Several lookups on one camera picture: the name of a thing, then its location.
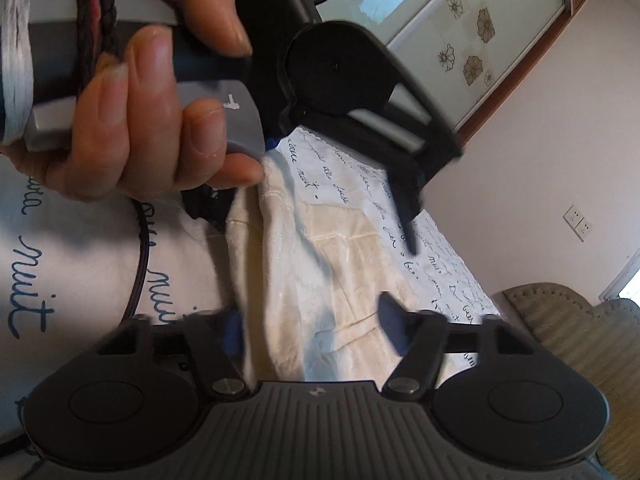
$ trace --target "window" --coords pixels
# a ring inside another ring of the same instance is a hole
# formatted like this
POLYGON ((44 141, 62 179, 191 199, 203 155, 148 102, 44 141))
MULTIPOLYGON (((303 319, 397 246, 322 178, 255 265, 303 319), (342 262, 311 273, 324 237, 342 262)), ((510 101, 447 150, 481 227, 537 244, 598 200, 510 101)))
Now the window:
POLYGON ((640 305, 640 250, 631 257, 622 272, 600 295, 603 301, 616 298, 629 298, 640 305))

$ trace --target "electrical outlet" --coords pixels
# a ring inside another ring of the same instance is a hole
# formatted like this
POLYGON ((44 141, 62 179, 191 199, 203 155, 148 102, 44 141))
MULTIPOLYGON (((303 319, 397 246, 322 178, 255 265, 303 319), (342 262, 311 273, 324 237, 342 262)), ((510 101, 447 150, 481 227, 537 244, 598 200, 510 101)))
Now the electrical outlet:
POLYGON ((575 205, 572 205, 564 214, 564 220, 571 226, 574 231, 578 227, 578 224, 584 219, 584 215, 578 210, 575 205))
POLYGON ((575 233, 580 237, 580 240, 584 241, 584 239, 593 231, 593 224, 589 222, 586 218, 583 218, 578 227, 575 228, 575 233))

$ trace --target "round black pad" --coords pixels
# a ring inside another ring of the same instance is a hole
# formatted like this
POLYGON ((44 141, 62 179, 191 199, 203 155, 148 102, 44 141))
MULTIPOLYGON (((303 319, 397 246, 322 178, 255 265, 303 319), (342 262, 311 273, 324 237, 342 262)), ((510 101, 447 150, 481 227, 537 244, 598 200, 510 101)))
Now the round black pad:
POLYGON ((546 384, 513 381, 489 392, 495 413, 513 422, 544 422, 562 410, 562 397, 546 384))
POLYGON ((555 468, 595 452, 609 418, 602 394, 563 362, 509 355, 460 372, 436 390, 433 415, 482 460, 555 468))
POLYGON ((155 366, 151 339, 137 344, 133 327, 31 393, 24 425, 45 458, 76 469, 131 468, 175 449, 192 430, 200 409, 196 390, 155 366))
POLYGON ((69 400, 69 409, 90 424, 116 424, 140 411, 145 395, 133 384, 101 381, 86 384, 69 400))

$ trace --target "metal rivet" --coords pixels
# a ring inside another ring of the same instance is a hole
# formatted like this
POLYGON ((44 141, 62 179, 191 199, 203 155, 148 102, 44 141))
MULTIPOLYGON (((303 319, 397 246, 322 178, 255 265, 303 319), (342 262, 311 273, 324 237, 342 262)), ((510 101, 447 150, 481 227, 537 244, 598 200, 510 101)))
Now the metal rivet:
POLYGON ((240 379, 219 379, 211 385, 214 392, 220 395, 237 395, 244 390, 244 383, 240 379))
POLYGON ((391 379, 386 386, 399 394, 408 395, 414 394, 420 389, 420 383, 410 377, 396 377, 391 379))

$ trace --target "white fabric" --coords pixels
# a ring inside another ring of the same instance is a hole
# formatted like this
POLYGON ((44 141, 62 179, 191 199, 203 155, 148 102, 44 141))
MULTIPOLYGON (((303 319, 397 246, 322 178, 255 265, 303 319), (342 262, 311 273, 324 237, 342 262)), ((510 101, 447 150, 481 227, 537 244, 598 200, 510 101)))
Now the white fabric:
MULTIPOLYGON (((270 152, 264 167, 264 183, 234 202, 228 254, 223 237, 182 211, 178 194, 145 205, 154 246, 139 312, 169 322, 235 299, 249 382, 378 384, 398 362, 375 316, 380 291, 459 322, 496 312, 426 212, 414 222, 420 254, 408 256, 383 172, 303 130, 270 152)), ((72 203, 3 158, 0 182, 2 442, 19 431, 16 403, 33 385, 119 322, 138 229, 123 197, 72 203)), ((473 358, 452 357, 443 376, 473 358)), ((0 462, 0 478, 29 462, 24 453, 0 462)))
MULTIPOLYGON (((437 310, 456 322, 497 313, 427 212, 414 221, 418 256, 405 250, 383 171, 302 129, 270 152, 264 167, 259 198, 249 190, 235 202, 227 240, 232 275, 242 277, 235 289, 246 287, 247 276, 264 289, 254 323, 261 333, 250 335, 268 349, 266 377, 374 379, 382 386, 398 362, 376 318, 382 290, 408 309, 437 310), (255 200, 259 209, 250 205, 255 200)), ((238 303, 250 320, 255 302, 239 296, 238 303)), ((441 379, 473 359, 451 356, 441 379)), ((259 367, 250 377, 265 378, 259 367)))

